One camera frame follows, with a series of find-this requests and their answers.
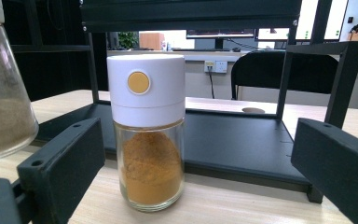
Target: power socket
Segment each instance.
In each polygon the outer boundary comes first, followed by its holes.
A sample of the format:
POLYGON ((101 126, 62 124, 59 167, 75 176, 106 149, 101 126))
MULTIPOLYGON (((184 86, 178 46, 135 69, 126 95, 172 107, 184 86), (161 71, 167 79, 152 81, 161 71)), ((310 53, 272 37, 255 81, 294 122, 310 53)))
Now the power socket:
POLYGON ((215 61, 205 61, 204 72, 214 72, 215 68, 216 68, 216 62, 215 61))
POLYGON ((215 73, 227 73, 227 62, 217 61, 214 71, 215 73))

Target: monitor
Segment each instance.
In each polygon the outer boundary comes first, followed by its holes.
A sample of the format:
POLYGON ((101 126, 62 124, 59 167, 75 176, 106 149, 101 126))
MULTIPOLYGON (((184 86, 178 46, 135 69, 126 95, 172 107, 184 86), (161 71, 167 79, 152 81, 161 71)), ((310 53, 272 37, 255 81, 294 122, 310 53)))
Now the monitor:
MULTIPOLYGON (((348 0, 333 0, 324 35, 325 42, 339 41, 348 0)), ((303 0, 298 20, 296 41, 308 42, 312 36, 318 1, 303 0)), ((289 29, 266 27, 255 30, 255 41, 286 41, 289 29)))
POLYGON ((255 29, 187 30, 186 39, 214 39, 216 49, 223 48, 229 38, 255 38, 255 29))

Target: black chair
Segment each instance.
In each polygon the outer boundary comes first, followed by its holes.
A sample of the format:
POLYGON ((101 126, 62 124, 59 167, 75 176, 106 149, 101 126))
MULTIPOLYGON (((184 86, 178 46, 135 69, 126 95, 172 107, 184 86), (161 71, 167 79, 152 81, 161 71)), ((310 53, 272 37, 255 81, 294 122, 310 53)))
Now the black chair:
MULTIPOLYGON (((239 86, 279 89, 284 51, 257 50, 240 57, 231 70, 232 100, 239 86)), ((330 94, 338 61, 329 55, 295 54, 288 90, 330 94)))

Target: glass jar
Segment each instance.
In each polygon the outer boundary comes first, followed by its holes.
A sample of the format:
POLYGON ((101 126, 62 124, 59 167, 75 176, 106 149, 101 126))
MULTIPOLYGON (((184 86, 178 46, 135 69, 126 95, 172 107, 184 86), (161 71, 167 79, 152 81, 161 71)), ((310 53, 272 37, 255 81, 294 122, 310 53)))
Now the glass jar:
POLYGON ((0 22, 0 158, 28 146, 38 124, 0 22))
POLYGON ((124 199, 143 212, 170 206, 179 198, 184 185, 184 119, 154 128, 114 123, 124 199))

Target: light wood surface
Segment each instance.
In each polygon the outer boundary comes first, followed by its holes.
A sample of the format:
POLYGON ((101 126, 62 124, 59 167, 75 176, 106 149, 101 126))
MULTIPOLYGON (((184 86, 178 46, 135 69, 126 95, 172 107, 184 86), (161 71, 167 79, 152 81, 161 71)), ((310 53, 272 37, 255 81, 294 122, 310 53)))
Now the light wood surface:
MULTIPOLYGON (((100 98, 109 99, 108 92, 100 98)), ((90 91, 72 91, 33 102, 40 123, 92 103, 90 91)), ((275 105, 186 98, 186 107, 238 111, 257 107, 274 113, 275 105)), ((323 120, 325 107, 286 105, 283 120, 292 136, 299 117, 323 120)), ((343 128, 358 137, 358 110, 349 109, 343 128)), ((0 177, 14 181, 16 166, 35 147, 0 160, 0 177)), ((274 189, 200 175, 186 174, 183 195, 171 207, 152 214, 126 205, 118 184, 117 163, 107 160, 95 177, 70 223, 351 223, 326 198, 322 204, 309 203, 305 193, 274 189)))

